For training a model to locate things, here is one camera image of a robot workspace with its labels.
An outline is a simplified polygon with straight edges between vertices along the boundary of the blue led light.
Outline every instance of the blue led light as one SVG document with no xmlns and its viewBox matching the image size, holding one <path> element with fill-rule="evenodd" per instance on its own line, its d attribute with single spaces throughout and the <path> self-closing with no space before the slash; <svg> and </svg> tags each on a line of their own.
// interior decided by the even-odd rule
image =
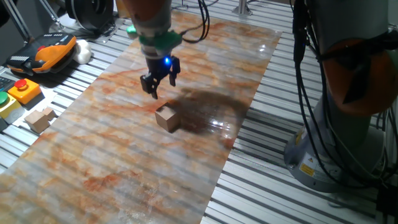
<svg viewBox="0 0 398 224">
<path fill-rule="evenodd" d="M 164 63 L 166 65 L 170 65 L 172 62 L 171 62 L 171 60 L 168 57 L 166 57 L 166 58 L 164 58 Z"/>
</svg>

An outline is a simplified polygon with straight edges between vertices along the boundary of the wooden cube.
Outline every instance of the wooden cube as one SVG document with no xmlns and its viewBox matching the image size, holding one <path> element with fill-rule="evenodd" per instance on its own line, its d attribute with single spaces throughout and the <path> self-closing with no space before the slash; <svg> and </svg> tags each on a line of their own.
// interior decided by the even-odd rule
<svg viewBox="0 0 398 224">
<path fill-rule="evenodd" d="M 164 104 L 155 112 L 157 124 L 168 132 L 172 132 L 178 128 L 181 123 L 181 117 L 169 105 Z"/>
<path fill-rule="evenodd" d="M 51 108 L 46 108 L 43 110 L 42 112 L 44 115 L 46 115 L 47 119 L 49 121 L 51 121 L 52 119 L 54 119 L 55 117 L 57 117 L 57 115 L 55 114 L 54 110 Z"/>
<path fill-rule="evenodd" d="M 50 126 L 47 116 L 37 110 L 28 115 L 25 121 L 33 131 L 39 134 Z"/>
</svg>

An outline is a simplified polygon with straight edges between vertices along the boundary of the metal rail table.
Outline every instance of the metal rail table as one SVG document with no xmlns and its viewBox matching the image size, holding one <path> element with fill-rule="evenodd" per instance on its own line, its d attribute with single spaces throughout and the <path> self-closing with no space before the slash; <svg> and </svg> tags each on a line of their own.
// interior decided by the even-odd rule
<svg viewBox="0 0 398 224">
<path fill-rule="evenodd" d="M 196 4 L 186 0 L 187 4 Z M 251 6 L 252 16 L 237 16 L 238 0 L 220 0 L 209 7 L 212 17 L 261 26 L 284 33 L 262 78 L 233 150 L 213 192 L 202 223 L 394 223 L 376 211 L 377 190 L 324 194 L 303 186 L 284 167 L 283 150 L 303 123 L 300 115 L 289 5 L 270 1 Z M 199 14 L 196 9 L 190 12 Z M 126 21 L 106 44 L 90 43 L 93 58 L 87 65 L 71 63 L 47 82 L 57 93 L 49 107 L 63 113 L 123 51 L 131 40 Z M 320 70 L 314 54 L 302 64 L 304 84 L 315 106 L 321 96 Z M 17 80 L 6 68 L 0 76 Z M 0 133 L 0 173 L 38 138 L 27 124 Z"/>
</svg>

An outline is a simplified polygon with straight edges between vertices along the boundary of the marble-patterned surface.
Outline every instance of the marble-patterned surface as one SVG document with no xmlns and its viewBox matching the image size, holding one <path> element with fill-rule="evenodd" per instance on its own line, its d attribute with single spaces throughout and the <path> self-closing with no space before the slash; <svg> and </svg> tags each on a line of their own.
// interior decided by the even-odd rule
<svg viewBox="0 0 398 224">
<path fill-rule="evenodd" d="M 173 14 L 177 31 L 199 23 Z M 134 41 L 0 175 L 0 223 L 199 223 L 280 37 L 211 23 L 206 40 L 173 51 L 182 72 L 159 100 L 141 89 Z M 155 121 L 165 102 L 182 114 L 174 133 Z"/>
</svg>

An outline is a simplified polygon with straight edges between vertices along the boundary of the red button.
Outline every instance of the red button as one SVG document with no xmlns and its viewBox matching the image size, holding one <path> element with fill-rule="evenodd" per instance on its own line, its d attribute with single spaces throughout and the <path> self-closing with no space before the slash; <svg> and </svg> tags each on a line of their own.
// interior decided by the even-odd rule
<svg viewBox="0 0 398 224">
<path fill-rule="evenodd" d="M 26 80 L 18 80 L 15 82 L 14 86 L 17 88 L 22 88 L 26 86 Z"/>
<path fill-rule="evenodd" d="M 43 46 L 39 47 L 39 48 L 37 49 L 37 51 L 39 52 L 39 51 L 43 50 L 44 48 L 45 48 L 45 46 L 43 45 Z"/>
</svg>

